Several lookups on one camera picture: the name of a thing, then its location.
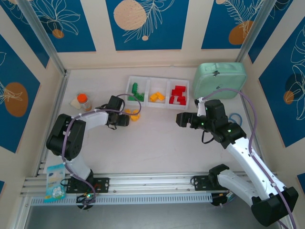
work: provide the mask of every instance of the white tray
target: white tray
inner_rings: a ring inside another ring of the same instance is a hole
[[[132,94],[132,85],[134,83],[138,84],[138,93],[144,93],[144,102],[141,102],[142,106],[150,107],[159,107],[159,108],[169,108],[169,109],[179,109],[187,110],[189,105],[189,81],[188,80],[177,80],[177,79],[167,79],[167,78],[157,78],[157,77],[144,77],[144,76],[130,76],[128,84],[126,87],[126,93]],[[183,96],[186,98],[186,105],[180,105],[177,102],[177,96],[173,104],[169,103],[170,97],[172,95],[172,89],[175,89],[175,86],[186,86],[186,91],[183,93]],[[165,96],[165,100],[156,102],[150,102],[149,97],[156,93],[160,92]],[[128,96],[125,97],[125,103],[127,105],[137,105],[137,101],[128,100]]]

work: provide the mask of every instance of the white table surface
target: white table surface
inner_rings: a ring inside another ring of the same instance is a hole
[[[79,92],[89,95],[93,107],[107,103],[111,95],[125,92],[129,75],[186,79],[192,85],[195,71],[193,67],[72,70],[60,114],[81,112],[70,105]],[[250,137],[240,96],[222,100],[222,103],[227,115],[235,112],[242,116],[242,128]],[[130,121],[128,127],[111,130],[107,126],[98,126],[85,134],[81,154],[94,173],[206,172],[222,163],[233,171],[242,171],[220,143],[213,141],[204,145],[201,130],[179,127],[175,120],[180,112],[183,111],[143,107],[141,118],[137,122]],[[188,112],[197,112],[192,96]],[[211,135],[206,134],[206,140],[210,138]],[[49,151],[44,172],[48,166],[61,162],[60,157]]]

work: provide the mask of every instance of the blue package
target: blue package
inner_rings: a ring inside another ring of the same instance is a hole
[[[66,168],[64,164],[47,168],[47,189],[44,203],[63,199],[66,196],[61,181],[65,179]]]

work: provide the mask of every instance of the white wall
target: white wall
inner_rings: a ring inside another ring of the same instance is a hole
[[[248,80],[243,88],[257,110],[257,137],[267,163],[288,187],[294,186],[299,193],[294,210],[299,228],[305,227],[305,196],[296,176],[305,172],[305,138],[285,148],[258,78],[303,19],[304,9],[304,0],[294,0],[254,64],[248,56],[245,58]]]
[[[6,184],[0,198],[0,228],[6,228],[10,217],[14,217],[13,209],[17,209],[14,204],[25,177],[33,176],[36,169],[35,164],[44,143],[42,136],[47,131],[62,76],[51,61],[47,69],[42,66],[1,7],[0,21],[1,36],[41,83],[17,153],[0,147],[0,180]]]
[[[233,62],[239,49],[201,50],[214,0],[190,0],[181,50],[115,50],[105,0],[82,0],[96,52],[59,53],[68,69],[138,66],[198,66]]]

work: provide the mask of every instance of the purple cable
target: purple cable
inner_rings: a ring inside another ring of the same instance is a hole
[[[105,112],[105,111],[111,111],[111,112],[116,112],[116,113],[121,113],[121,114],[124,114],[124,115],[137,115],[140,113],[141,109],[142,109],[142,105],[140,103],[140,101],[133,95],[131,94],[120,94],[120,95],[117,95],[117,97],[119,96],[122,96],[122,95],[127,95],[127,96],[132,96],[135,98],[135,100],[139,103],[140,105],[140,109],[137,113],[134,113],[134,114],[130,114],[130,113],[127,113],[127,112],[124,112],[124,111],[117,111],[117,110],[113,110],[113,109],[103,109],[103,110],[98,110],[98,109],[95,109],[94,111],[89,111],[89,112],[86,112],[86,113],[83,113],[81,115],[78,115],[76,117],[74,117],[70,122],[69,122],[69,125],[67,127],[67,130],[66,130],[66,135],[63,139],[63,144],[62,144],[62,151],[61,151],[61,158],[62,158],[62,161],[63,161],[63,164],[65,165],[66,169],[68,170],[68,172],[71,174],[71,177],[74,177],[82,182],[84,182],[86,185],[88,185],[92,191],[93,191],[93,198],[89,201],[86,201],[86,199],[82,202],[82,204],[84,206],[87,206],[91,203],[94,203],[95,202],[95,199],[96,199],[96,192],[95,192],[95,189],[94,187],[86,180],[82,179],[81,177],[79,177],[78,175],[74,174],[73,171],[69,168],[69,166],[66,164],[66,161],[67,159],[65,158],[65,151],[66,151],[66,145],[67,145],[67,140],[68,140],[68,135],[69,135],[69,132],[71,130],[71,127],[72,127],[72,124],[74,123],[74,121],[80,117],[85,117],[85,116],[88,116],[88,115],[91,115],[91,114],[94,114],[94,113],[99,113],[99,112]]]
[[[223,88],[223,89],[219,89],[209,95],[207,95],[206,97],[203,98],[203,100],[206,100],[207,98],[211,97],[212,95],[218,93],[218,92],[222,92],[222,91],[232,91],[232,92],[236,92],[236,93],[239,93],[242,97],[244,97],[248,103],[250,104],[252,110],[253,110],[253,114],[254,114],[254,126],[253,126],[253,130],[252,130],[252,133],[251,133],[251,136],[250,136],[250,139],[249,139],[249,151],[250,151],[250,155],[252,157],[252,159],[256,162],[256,164],[260,167],[260,169],[263,171],[263,173],[267,176],[267,178],[269,179],[269,181],[271,182],[271,184],[275,184],[275,182],[273,181],[272,177],[268,174],[268,172],[265,170],[265,168],[261,165],[261,163],[257,160],[257,158],[252,155],[252,141],[253,141],[253,138],[254,138],[254,135],[255,135],[255,131],[256,131],[256,127],[257,127],[257,113],[256,113],[256,110],[254,108],[254,104],[251,102],[251,100],[242,92],[238,91],[238,90],[235,90],[235,89],[232,89],[232,88]],[[287,209],[287,212],[289,214],[289,217],[291,219],[291,223],[293,225],[293,228],[296,229],[296,224],[295,224],[295,219],[292,215],[292,212],[289,208],[289,205],[286,201],[286,199],[284,198],[283,194],[281,193],[280,189],[278,188],[278,186],[274,186],[274,188],[276,189],[276,191],[278,192],[279,196],[281,197],[286,209]],[[283,224],[281,221],[278,221],[279,224],[281,224],[281,226],[283,226],[285,229],[289,229],[285,224]]]

